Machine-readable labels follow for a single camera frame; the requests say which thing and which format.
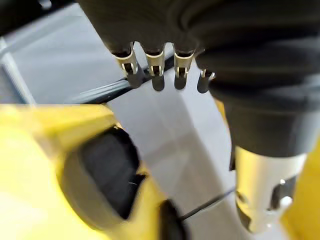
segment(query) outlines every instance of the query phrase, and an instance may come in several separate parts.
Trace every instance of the yellow object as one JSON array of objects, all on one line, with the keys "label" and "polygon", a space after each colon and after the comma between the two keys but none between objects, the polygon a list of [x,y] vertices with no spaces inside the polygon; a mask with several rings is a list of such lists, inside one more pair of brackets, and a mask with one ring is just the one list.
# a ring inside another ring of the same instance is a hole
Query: yellow object
[{"label": "yellow object", "polygon": [[114,125],[102,105],[0,106],[0,239],[158,239],[164,196],[152,178],[143,182],[128,221],[114,229],[90,228],[60,188],[68,152]]},{"label": "yellow object", "polygon": [[320,235],[320,141],[310,153],[297,182],[294,201],[282,218],[293,240],[317,240]]}]

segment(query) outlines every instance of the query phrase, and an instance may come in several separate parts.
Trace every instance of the metal connector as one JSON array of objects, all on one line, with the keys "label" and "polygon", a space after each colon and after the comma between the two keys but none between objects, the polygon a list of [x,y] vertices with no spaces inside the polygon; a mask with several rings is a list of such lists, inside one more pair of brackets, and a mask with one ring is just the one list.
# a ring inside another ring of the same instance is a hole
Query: metal connector
[{"label": "metal connector", "polygon": [[192,53],[180,53],[174,51],[174,87],[181,90],[186,86],[187,76],[191,66],[194,51]]},{"label": "metal connector", "polygon": [[124,73],[128,75],[134,75],[138,72],[138,62],[133,45],[130,45],[130,52],[128,54],[113,54],[120,64],[120,67]]},{"label": "metal connector", "polygon": [[189,55],[181,55],[178,52],[174,52],[174,70],[175,75],[179,78],[187,78],[194,52]]},{"label": "metal connector", "polygon": [[162,76],[165,69],[165,51],[162,50],[160,54],[149,54],[146,53],[146,60],[149,66],[149,73],[151,76]]},{"label": "metal connector", "polygon": [[215,78],[215,73],[207,69],[202,69],[200,75],[202,78],[208,78],[209,81]]},{"label": "metal connector", "polygon": [[214,72],[202,69],[196,86],[198,92],[201,94],[206,93],[209,89],[209,82],[214,79],[215,76]]}]

